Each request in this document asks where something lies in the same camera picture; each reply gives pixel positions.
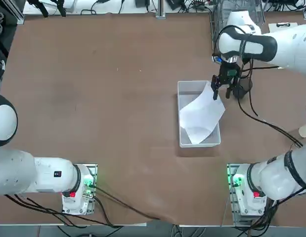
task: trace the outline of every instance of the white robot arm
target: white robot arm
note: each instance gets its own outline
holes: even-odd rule
[[[261,35],[248,11],[232,12],[227,25],[241,30],[226,27],[219,36],[218,48],[224,67],[235,63],[240,56],[306,75],[306,25]],[[241,164],[231,182],[240,214],[261,216],[266,197],[280,200],[306,186],[306,145],[262,163]]]
[[[63,211],[92,214],[95,177],[86,165],[62,158],[37,158],[19,150],[1,148],[15,135],[18,116],[14,106],[0,95],[0,195],[62,193]]]
[[[306,25],[261,35],[248,11],[231,12],[227,25],[238,26],[246,34],[233,27],[222,32],[218,47],[224,58],[242,54],[306,74]]]

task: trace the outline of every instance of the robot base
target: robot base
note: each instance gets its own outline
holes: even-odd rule
[[[72,215],[89,215],[94,213],[95,189],[86,184],[96,185],[97,183],[97,164],[76,164],[81,172],[80,186],[75,194],[70,197],[62,195],[62,212]]]
[[[230,190],[233,222],[236,226],[250,225],[257,216],[262,216],[266,196],[255,197],[247,183],[249,164],[228,164],[227,176]]]

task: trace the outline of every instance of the brown table surface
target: brown table surface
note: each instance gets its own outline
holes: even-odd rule
[[[267,14],[266,20],[306,22],[301,13],[283,12]],[[230,205],[223,220],[226,164],[263,161],[291,143],[243,115],[231,98],[223,99],[219,146],[178,146],[177,82],[210,80],[219,72],[210,42],[205,14],[169,14],[166,20],[110,14],[28,18],[17,28],[2,86],[19,116],[8,147],[96,162],[98,185],[163,220],[231,225]],[[305,77],[273,69],[256,70],[253,80],[253,103],[261,117],[288,131],[306,123]],[[248,97],[243,105],[249,109]],[[30,196],[61,208],[60,194]],[[148,221],[101,199],[113,223]],[[98,208],[89,217],[103,221]],[[0,197],[0,224],[44,223],[59,222]],[[306,195],[282,205],[274,224],[306,226]]]

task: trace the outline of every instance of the cable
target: cable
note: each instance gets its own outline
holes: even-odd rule
[[[54,212],[57,212],[53,209],[50,208],[45,208],[41,205],[39,205],[38,203],[34,202],[33,200],[29,199],[29,201],[31,201],[32,203],[34,203],[35,205],[32,205],[30,203],[25,202],[24,200],[22,200],[18,195],[14,195],[21,203],[31,206],[31,207],[39,207],[43,210],[45,210],[46,212],[49,212],[49,214],[53,215],[54,217],[56,217],[58,220],[60,220],[60,222],[62,222],[64,225],[69,226],[69,227],[76,227],[78,229],[84,229],[86,228],[86,226],[81,227],[81,226],[77,226],[75,225],[70,219],[68,219],[65,215],[60,214],[62,217],[64,217],[71,225],[67,224],[65,221],[63,221],[61,218],[59,218],[56,214],[53,214]]]
[[[250,227],[247,227],[247,230],[253,229],[253,228],[255,227],[255,225],[256,225],[257,222],[260,223],[260,221],[261,221],[263,218],[265,218],[266,216],[269,216],[269,219],[268,219],[268,222],[267,222],[267,226],[266,226],[266,229],[264,230],[264,232],[261,233],[261,234],[258,235],[258,236],[252,236],[252,237],[260,237],[260,236],[262,236],[262,235],[268,230],[268,228],[269,228],[269,226],[270,226],[270,222],[271,222],[272,218],[274,217],[274,215],[275,215],[275,213],[276,213],[278,207],[279,207],[281,204],[283,204],[283,203],[285,203],[286,201],[288,201],[289,199],[295,197],[296,195],[298,195],[299,193],[301,193],[301,192],[302,192],[303,190],[305,190],[305,189],[306,189],[306,185],[304,185],[302,188],[300,188],[298,191],[294,192],[293,194],[290,194],[290,195],[287,196],[286,198],[282,199],[281,201],[277,201],[276,205],[271,206],[270,208],[266,209],[265,212],[264,212],[264,214],[263,214],[263,216],[261,216],[253,225],[251,225]],[[240,233],[237,237],[240,237],[240,236],[241,236],[242,234],[244,234],[245,231],[247,231],[247,230],[244,230],[244,231],[243,231],[242,233]]]
[[[123,6],[124,1],[125,1],[125,0],[121,0],[121,7],[120,7],[120,10],[119,10],[119,13],[118,13],[118,14],[120,14],[120,13],[121,13],[122,6]]]
[[[59,226],[56,226],[61,232],[63,232],[67,237],[71,237],[69,234],[67,234],[65,231],[63,231]]]
[[[217,47],[217,43],[218,43],[218,39],[220,38],[220,36],[222,35],[222,33],[223,33],[223,31],[224,30],[226,30],[226,29],[228,29],[228,28],[236,28],[236,29],[239,29],[242,33],[244,33],[244,34],[246,34],[246,32],[242,29],[242,28],[240,28],[240,27],[238,27],[238,26],[234,26],[234,25],[227,25],[227,26],[224,26],[221,30],[220,30],[220,32],[219,32],[219,34],[218,34],[218,36],[217,36],[217,38],[216,38],[216,40],[215,40],[215,43],[214,43],[214,47],[213,47],[213,54],[212,54],[212,57],[213,57],[213,61],[215,62],[215,58],[214,58],[214,54],[215,54],[215,50],[216,50],[216,47]]]
[[[253,64],[254,64],[253,59],[251,59],[251,60],[250,60],[250,65],[251,65],[251,66],[250,66],[250,68],[248,69],[248,70],[250,71],[250,72],[249,72],[249,80],[250,80],[249,83],[252,83],[251,77],[252,77],[252,72],[253,72]],[[248,70],[243,70],[243,68],[244,68],[244,64],[242,64],[241,72],[248,71]],[[241,82],[241,79],[242,79],[242,78],[244,78],[244,77],[242,77],[242,75],[241,75],[241,76],[240,76],[240,80],[239,80],[239,82],[238,82],[239,86],[240,86],[240,82]],[[251,94],[250,94],[251,108],[252,108],[254,114],[255,114],[256,116],[258,116],[258,114],[256,113],[256,111],[255,111],[254,108],[253,108],[253,104],[252,104],[251,101],[252,101],[252,97],[251,97]],[[248,116],[248,117],[250,117],[250,118],[252,118],[252,119],[254,119],[254,120],[256,120],[256,121],[259,121],[259,122],[261,122],[261,123],[264,123],[264,124],[266,124],[266,125],[268,125],[268,126],[270,126],[270,127],[272,127],[273,129],[275,129],[276,131],[280,132],[281,134],[283,134],[284,136],[286,136],[287,138],[289,138],[291,141],[293,141],[298,147],[302,147],[302,146],[303,146],[303,144],[302,144],[297,138],[295,138],[294,136],[292,136],[291,134],[289,134],[288,132],[286,132],[286,131],[283,130],[282,128],[280,128],[280,127],[278,127],[278,126],[276,126],[276,125],[273,125],[273,124],[271,124],[271,123],[268,123],[268,122],[266,122],[266,121],[264,121],[264,120],[260,120],[260,119],[258,119],[258,118],[255,118],[255,117],[249,115],[249,114],[248,114],[246,111],[244,111],[244,109],[242,108],[239,98],[238,98],[238,105],[239,105],[241,111],[242,111],[246,116]]]
[[[192,233],[192,235],[191,235],[190,237],[194,237],[194,235],[198,232],[199,229],[200,229],[200,227],[197,228],[197,229]],[[197,237],[201,237],[201,236],[204,234],[205,231],[206,231],[206,228],[203,228],[202,232],[201,232]]]
[[[84,11],[90,11],[91,15],[96,15],[97,12],[96,12],[95,10],[93,10],[92,8],[93,8],[96,4],[99,4],[99,3],[100,3],[99,1],[96,1],[96,2],[93,3],[93,5],[91,6],[90,9],[83,9],[83,10],[81,10],[80,15],[82,15]]]
[[[180,232],[180,229],[179,229],[179,227],[177,226],[177,225],[175,225],[175,228],[178,230],[177,231],[177,233],[179,232],[179,234],[180,234],[180,237],[182,237],[182,233]]]
[[[109,237],[109,236],[113,235],[115,232],[119,231],[122,228],[123,228],[123,226],[119,227],[118,229],[116,229],[115,231],[113,231],[110,234],[106,235],[105,237]]]
[[[269,11],[272,7],[274,6],[274,3],[270,6],[270,8],[268,8],[268,10],[266,10],[266,11]]]
[[[248,68],[248,69],[243,70],[242,72],[247,72],[249,70],[273,69],[273,68],[279,68],[279,66]]]
[[[253,111],[253,113],[257,116],[257,117],[259,117],[258,116],[258,114],[256,113],[256,111],[254,110],[254,107],[253,107],[253,103],[252,103],[252,93],[251,93],[251,90],[252,90],[252,88],[253,88],[253,82],[252,82],[252,74],[253,74],[253,65],[254,65],[254,60],[253,59],[251,59],[250,60],[250,68],[251,68],[251,70],[250,70],[250,72],[249,72],[249,97],[250,97],[250,105],[251,105],[251,109],[252,109],[252,111]]]
[[[153,3],[153,5],[154,5],[155,11],[157,12],[157,8],[156,8],[156,6],[155,6],[154,0],[152,0],[152,3]]]
[[[109,221],[109,218],[107,216],[107,213],[105,212],[105,209],[104,209],[104,206],[102,204],[102,202],[100,201],[100,199],[98,199],[96,196],[93,197],[96,202],[100,205],[101,209],[102,209],[102,212],[103,212],[103,216],[104,216],[104,219],[106,220],[106,222],[108,223],[108,225],[110,225],[110,227],[112,228],[119,228],[119,226],[114,226],[110,221]]]
[[[144,217],[146,217],[146,218],[149,218],[149,219],[152,219],[152,220],[160,220],[160,218],[157,218],[157,217],[154,217],[154,216],[150,216],[150,215],[148,215],[148,214],[145,214],[145,213],[143,213],[143,212],[141,212],[141,211],[135,209],[134,207],[132,207],[132,206],[126,204],[125,202],[122,202],[122,201],[119,200],[118,198],[114,197],[113,195],[109,194],[108,192],[104,191],[103,189],[101,189],[101,188],[99,188],[99,187],[97,187],[97,186],[95,186],[95,185],[90,184],[89,187],[94,188],[94,189],[98,189],[99,191],[101,191],[101,192],[103,192],[104,194],[106,194],[107,196],[113,198],[115,201],[119,202],[119,203],[122,204],[123,206],[125,206],[125,207],[131,209],[132,211],[134,211],[134,212],[136,212],[136,213],[138,213],[138,214],[140,214],[140,215],[142,215],[142,216],[144,216]]]
[[[106,236],[104,237],[109,237],[111,235],[113,235],[115,232],[119,231],[120,229],[122,229],[124,226],[120,226],[119,228],[117,228],[116,230],[114,230],[113,232],[107,234]],[[81,235],[78,235],[77,237],[89,237],[91,235],[91,237],[98,237],[96,236],[95,234],[81,234]]]
[[[30,210],[34,210],[34,211],[38,211],[38,212],[41,212],[41,213],[46,213],[46,214],[52,214],[48,211],[45,211],[45,210],[42,210],[40,208],[34,208],[34,207],[31,207],[29,205],[25,205],[15,199],[13,199],[11,196],[9,195],[4,195],[6,196],[9,200],[11,200],[12,202],[14,202],[15,204],[18,204],[19,206],[22,206],[22,207],[25,207],[27,209],[30,209]],[[82,216],[78,216],[78,215],[72,215],[72,214],[69,214],[69,213],[62,213],[62,212],[57,212],[55,210],[53,210],[54,213],[53,214],[56,214],[56,215],[65,215],[65,216],[72,216],[72,217],[75,217],[75,218],[78,218],[78,219],[82,219],[82,220],[85,220],[85,221],[90,221],[90,222],[94,222],[94,223],[97,223],[97,224],[101,224],[101,225],[105,225],[105,226],[109,226],[108,224],[105,224],[103,222],[100,222],[100,221],[96,221],[96,220],[92,220],[92,219],[89,219],[89,218],[86,218],[86,217],[82,217]]]

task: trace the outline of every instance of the clear plastic box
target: clear plastic box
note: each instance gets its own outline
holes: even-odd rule
[[[206,86],[206,80],[178,81],[177,99],[178,99],[178,119],[179,119],[179,145],[182,148],[187,147],[214,147],[221,143],[219,124],[216,125],[213,132],[199,144],[192,144],[186,130],[180,126],[180,110],[195,100]]]

